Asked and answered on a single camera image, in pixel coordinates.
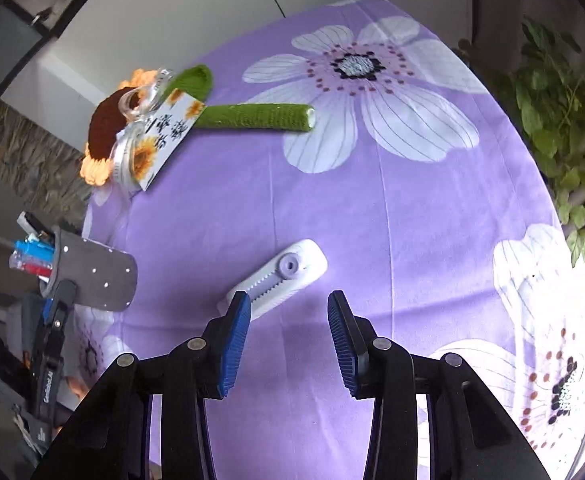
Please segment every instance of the potted plant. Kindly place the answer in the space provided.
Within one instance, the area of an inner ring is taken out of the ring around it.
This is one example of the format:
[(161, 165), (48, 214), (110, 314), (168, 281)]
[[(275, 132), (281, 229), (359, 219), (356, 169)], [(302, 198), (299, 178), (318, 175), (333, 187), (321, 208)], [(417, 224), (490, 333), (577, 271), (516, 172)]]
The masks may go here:
[(581, 48), (568, 33), (557, 33), (525, 18), (522, 62), (512, 73), (482, 64), (468, 40), (455, 49), (477, 74), (517, 128), (552, 197), (572, 254), (585, 260), (585, 69), (566, 58)]

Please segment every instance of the paper card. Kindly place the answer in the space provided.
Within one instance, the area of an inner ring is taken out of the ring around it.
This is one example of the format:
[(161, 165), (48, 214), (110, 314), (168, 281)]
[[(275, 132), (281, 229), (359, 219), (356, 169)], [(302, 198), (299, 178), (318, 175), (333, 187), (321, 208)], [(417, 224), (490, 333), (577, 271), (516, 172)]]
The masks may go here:
[(180, 90), (174, 90), (157, 108), (134, 150), (135, 174), (141, 189), (148, 189), (204, 108), (204, 103)]

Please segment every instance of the purple tablecloth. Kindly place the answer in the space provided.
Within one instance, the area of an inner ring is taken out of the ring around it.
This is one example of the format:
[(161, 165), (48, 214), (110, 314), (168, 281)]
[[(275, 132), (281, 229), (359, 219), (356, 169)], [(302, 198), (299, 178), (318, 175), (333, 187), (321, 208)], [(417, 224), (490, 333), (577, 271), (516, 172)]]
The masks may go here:
[[(95, 192), (85, 236), (115, 230), (139, 283), (122, 314), (78, 308), (85, 380), (118, 353), (199, 335), (236, 283), (312, 238), (326, 274), (251, 325), (236, 387), (207, 403), (220, 480), (361, 478), (372, 403), (341, 382), (325, 312), (337, 288), (409, 351), (464, 356), (563, 478), (585, 427), (569, 255), (533, 161), (470, 70), (387, 0), (303, 12), (201, 62), (209, 104), (309, 103), (317, 126), (193, 130), (129, 212)], [(428, 464), (421, 446), (420, 478)]]

